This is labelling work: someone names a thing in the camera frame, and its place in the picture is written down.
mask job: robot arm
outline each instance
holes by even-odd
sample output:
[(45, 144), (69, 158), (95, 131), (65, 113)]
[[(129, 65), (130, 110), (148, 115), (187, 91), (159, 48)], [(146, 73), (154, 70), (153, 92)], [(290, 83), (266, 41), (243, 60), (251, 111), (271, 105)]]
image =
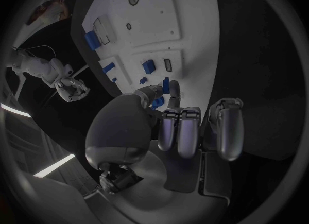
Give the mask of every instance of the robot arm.
[(67, 102), (85, 98), (90, 89), (83, 81), (77, 81), (69, 75), (73, 72), (71, 66), (63, 66), (57, 58), (47, 61), (42, 58), (30, 57), (23, 50), (11, 51), (10, 61), (6, 65), (18, 73), (27, 72), (41, 78), (50, 88), (57, 89), (59, 95)]

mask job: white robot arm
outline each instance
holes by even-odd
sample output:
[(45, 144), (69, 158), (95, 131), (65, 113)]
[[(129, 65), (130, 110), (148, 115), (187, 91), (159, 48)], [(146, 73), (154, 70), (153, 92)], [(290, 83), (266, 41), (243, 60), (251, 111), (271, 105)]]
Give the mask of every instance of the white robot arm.
[(69, 75), (73, 72), (72, 67), (63, 64), (57, 59), (47, 61), (42, 58), (30, 57), (23, 50), (13, 50), (10, 61), (6, 67), (11, 67), (18, 73), (27, 72), (32, 76), (41, 78), (50, 88), (56, 88), (58, 94), (67, 102), (85, 98), (90, 89), (83, 81), (77, 81)]

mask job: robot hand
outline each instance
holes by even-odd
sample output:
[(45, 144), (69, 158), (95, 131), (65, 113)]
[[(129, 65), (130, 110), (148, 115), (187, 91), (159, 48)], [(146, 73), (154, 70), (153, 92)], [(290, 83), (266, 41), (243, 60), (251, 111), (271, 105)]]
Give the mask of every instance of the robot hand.
[(55, 86), (58, 94), (66, 102), (81, 100), (85, 98), (90, 91), (82, 80), (78, 81), (72, 77), (61, 78)]

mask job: light strip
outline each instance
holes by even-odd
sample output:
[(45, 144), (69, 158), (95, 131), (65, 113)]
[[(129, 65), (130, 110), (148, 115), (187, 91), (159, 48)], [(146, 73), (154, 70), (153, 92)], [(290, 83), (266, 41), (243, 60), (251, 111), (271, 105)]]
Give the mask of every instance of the light strip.
[(48, 168), (40, 171), (39, 173), (35, 174), (34, 176), (38, 177), (38, 178), (43, 178), (46, 175), (50, 174), (52, 171), (56, 170), (59, 166), (62, 166), (65, 162), (69, 161), (70, 159), (72, 159), (75, 155), (70, 154), (69, 156), (63, 158), (62, 160), (56, 162), (55, 164), (49, 166)]
[(21, 111), (19, 111), (19, 110), (14, 109), (14, 108), (8, 107), (8, 106), (6, 106), (5, 104), (0, 103), (0, 106), (1, 106), (3, 109), (7, 110), (7, 111), (10, 111), (10, 112), (13, 112), (13, 113), (22, 115), (22, 116), (26, 116), (26, 117), (31, 117), (28, 113), (26, 113), (26, 112), (21, 112)]

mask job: fluorescent light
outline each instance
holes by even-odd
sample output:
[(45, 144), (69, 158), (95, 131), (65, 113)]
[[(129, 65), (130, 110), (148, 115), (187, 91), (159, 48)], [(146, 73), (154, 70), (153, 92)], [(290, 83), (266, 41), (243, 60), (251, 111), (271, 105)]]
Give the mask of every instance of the fluorescent light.
[(34, 176), (38, 177), (38, 178), (43, 178), (45, 177), (47, 174), (50, 174), (52, 171), (56, 170), (59, 166), (63, 165), (65, 162), (69, 161), (70, 159), (72, 159), (75, 155), (71, 154), (65, 158), (63, 158), (62, 160), (56, 162), (55, 164), (49, 166), (48, 168), (40, 171), (39, 173), (35, 174)]
[(22, 115), (22, 116), (26, 116), (26, 117), (31, 117), (28, 113), (21, 112), (21, 111), (19, 111), (19, 110), (14, 109), (14, 108), (8, 107), (8, 106), (6, 106), (5, 104), (0, 103), (0, 106), (1, 106), (3, 109), (7, 110), (7, 111), (10, 111), (10, 112), (13, 112), (13, 113)]

